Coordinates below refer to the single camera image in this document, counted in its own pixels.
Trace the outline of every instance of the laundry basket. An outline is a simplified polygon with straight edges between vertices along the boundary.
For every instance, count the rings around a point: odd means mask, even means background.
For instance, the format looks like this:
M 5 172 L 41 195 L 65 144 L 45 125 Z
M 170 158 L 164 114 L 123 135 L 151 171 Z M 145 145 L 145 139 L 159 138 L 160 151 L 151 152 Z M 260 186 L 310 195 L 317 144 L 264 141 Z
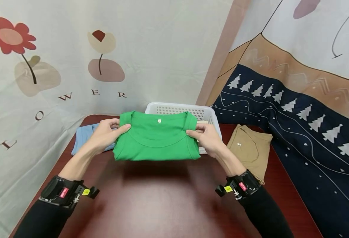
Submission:
M 186 105 L 166 102 L 151 102 L 147 105 L 145 113 L 149 114 L 177 114 L 182 112 L 190 112 L 197 117 L 199 121 L 208 121 L 209 124 L 214 125 L 220 138 L 222 138 L 221 130 L 219 129 L 218 120 L 215 116 L 214 110 L 210 107 Z M 207 155 L 203 147 L 199 148 L 200 154 Z

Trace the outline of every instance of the black sleeve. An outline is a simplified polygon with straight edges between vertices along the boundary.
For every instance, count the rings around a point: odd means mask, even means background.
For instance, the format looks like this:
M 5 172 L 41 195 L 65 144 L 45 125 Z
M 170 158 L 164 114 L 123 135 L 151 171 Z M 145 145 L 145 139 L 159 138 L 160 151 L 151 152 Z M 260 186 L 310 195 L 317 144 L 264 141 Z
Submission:
M 282 211 L 263 186 L 251 196 L 240 199 L 239 202 L 263 238 L 294 237 Z
M 38 200 L 25 215 L 14 238 L 57 238 L 72 210 Z

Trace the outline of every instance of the hand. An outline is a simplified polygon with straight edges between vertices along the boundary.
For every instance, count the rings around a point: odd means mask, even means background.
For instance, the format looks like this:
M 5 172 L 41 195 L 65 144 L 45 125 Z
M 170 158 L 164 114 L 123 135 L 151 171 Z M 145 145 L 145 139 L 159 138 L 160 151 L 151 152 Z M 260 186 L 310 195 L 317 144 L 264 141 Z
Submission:
M 187 135 L 199 141 L 199 145 L 204 147 L 208 155 L 217 158 L 217 153 L 223 148 L 227 148 L 222 142 L 214 125 L 197 124 L 196 130 L 187 130 Z
M 91 148 L 95 154 L 100 154 L 104 149 L 115 142 L 115 140 L 127 132 L 131 128 L 131 124 L 119 127 L 119 118 L 102 120 L 96 128 L 90 139 L 84 144 L 84 147 Z

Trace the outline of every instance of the dark red table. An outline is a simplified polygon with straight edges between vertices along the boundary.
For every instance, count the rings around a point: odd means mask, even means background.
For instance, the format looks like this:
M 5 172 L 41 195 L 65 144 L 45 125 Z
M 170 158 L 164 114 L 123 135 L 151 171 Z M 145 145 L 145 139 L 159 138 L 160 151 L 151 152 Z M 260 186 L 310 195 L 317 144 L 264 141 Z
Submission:
M 106 118 L 112 117 L 92 115 L 81 125 Z M 219 126 L 227 143 L 235 125 Z M 70 160 L 74 141 L 75 136 L 42 187 Z M 225 174 L 207 155 L 195 161 L 116 162 L 107 151 L 93 159 L 84 180 L 101 192 L 95 200 L 80 200 L 60 238 L 260 237 L 232 194 L 220 198 L 214 192 L 225 182 Z M 265 182 L 295 237 L 322 237 L 273 148 Z

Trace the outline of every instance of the folded blue shirt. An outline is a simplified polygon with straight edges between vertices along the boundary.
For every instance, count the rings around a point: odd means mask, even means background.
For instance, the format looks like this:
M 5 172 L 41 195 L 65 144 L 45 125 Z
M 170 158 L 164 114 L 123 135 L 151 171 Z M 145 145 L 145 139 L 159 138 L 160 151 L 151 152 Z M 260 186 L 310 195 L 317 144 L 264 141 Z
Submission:
M 99 123 L 88 125 L 88 126 L 81 126 L 77 129 L 77 132 L 75 133 L 75 144 L 71 152 L 71 155 L 75 155 L 77 153 L 79 148 L 81 148 L 82 145 L 86 143 L 88 139 L 90 139 L 91 135 L 93 134 L 93 132 L 98 126 L 99 126 Z M 105 148 L 104 151 L 112 150 L 114 147 L 115 147 L 115 143 L 112 143 L 107 148 Z

